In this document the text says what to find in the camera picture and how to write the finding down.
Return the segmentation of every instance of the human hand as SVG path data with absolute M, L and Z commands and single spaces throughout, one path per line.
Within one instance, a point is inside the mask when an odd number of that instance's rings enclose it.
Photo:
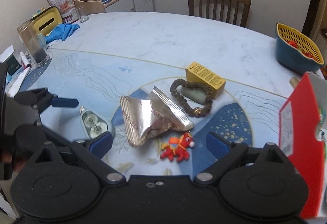
M 6 149 L 2 151 L 2 154 L 0 155 L 0 162 L 4 162 L 7 164 L 10 164 L 12 162 L 12 155 L 10 152 Z M 13 171 L 20 172 L 22 168 L 25 166 L 27 162 L 27 159 L 25 158 L 18 158 L 14 160 L 14 168 Z

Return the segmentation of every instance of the marble table top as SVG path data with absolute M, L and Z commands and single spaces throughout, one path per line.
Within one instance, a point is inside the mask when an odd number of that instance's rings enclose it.
M 111 121 L 115 138 L 103 161 L 125 176 L 194 176 L 216 160 L 206 148 L 210 131 L 254 147 L 278 143 L 279 109 L 292 92 L 289 80 L 295 74 L 276 61 L 275 39 L 219 21 L 164 13 L 96 14 L 80 26 L 48 49 L 52 60 L 41 76 L 30 77 L 37 81 L 25 89 L 48 87 Z M 189 150 L 189 160 L 160 160 L 161 143 L 180 136 L 171 130 L 131 147 L 119 97 L 146 99 L 153 86 L 170 96 L 171 83 L 185 77 L 192 61 L 231 81 L 214 100 L 210 115 L 190 118 L 196 147 Z M 71 142 L 88 139 L 78 108 L 49 107 L 41 121 Z
M 198 17 L 148 12 L 90 15 L 54 49 L 130 57 L 185 68 L 192 61 L 218 75 L 288 97 L 296 74 L 275 58 L 275 39 Z

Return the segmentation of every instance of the wooden chair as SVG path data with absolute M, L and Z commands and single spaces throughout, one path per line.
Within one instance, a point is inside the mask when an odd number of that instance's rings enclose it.
M 100 1 L 88 1 L 83 2 L 80 0 L 74 1 L 76 8 L 83 6 L 85 8 L 86 14 L 92 15 L 92 14 L 100 14 L 105 13 L 103 3 Z
M 229 23 L 230 17 L 231 17 L 232 1 L 236 1 L 233 24 L 236 25 L 237 14 L 238 14 L 238 5 L 239 5 L 239 3 L 243 3 L 244 7 L 243 7 L 243 14 L 242 14 L 240 26 L 245 27 L 246 21 L 247 21 L 247 16 L 249 15 L 251 0 L 228 0 L 228 10 L 227 10 L 227 17 L 226 17 L 227 23 Z M 200 0 L 200 2 L 199 2 L 199 17 L 202 17 L 202 4 L 203 4 L 203 2 L 202 2 L 202 0 Z M 209 18 L 210 0 L 207 0 L 206 4 L 207 5 L 206 5 L 205 18 Z M 223 21 L 224 4 L 225 4 L 225 0 L 221 0 L 219 21 Z M 194 16 L 194 0 L 188 0 L 188 14 L 190 16 Z M 217 0 L 214 0 L 214 10 L 213 10 L 212 19 L 217 20 L 216 16 L 217 16 Z

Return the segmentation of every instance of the blue basket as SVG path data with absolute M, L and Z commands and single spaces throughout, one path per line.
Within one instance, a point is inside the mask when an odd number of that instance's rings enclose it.
M 278 23 L 276 36 L 276 58 L 280 64 L 301 75 L 307 71 L 316 72 L 325 65 L 318 46 L 300 31 Z M 295 41 L 298 48 L 288 44 L 286 41 L 289 40 Z M 310 53 L 315 60 L 302 52 Z

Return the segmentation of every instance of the clear plastic container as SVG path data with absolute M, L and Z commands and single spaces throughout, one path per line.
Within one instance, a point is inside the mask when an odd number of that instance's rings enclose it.
M 17 28 L 19 38 L 27 48 L 28 53 L 38 67 L 41 67 L 49 60 L 49 55 L 44 49 L 42 42 L 34 29 L 31 21 L 26 21 Z

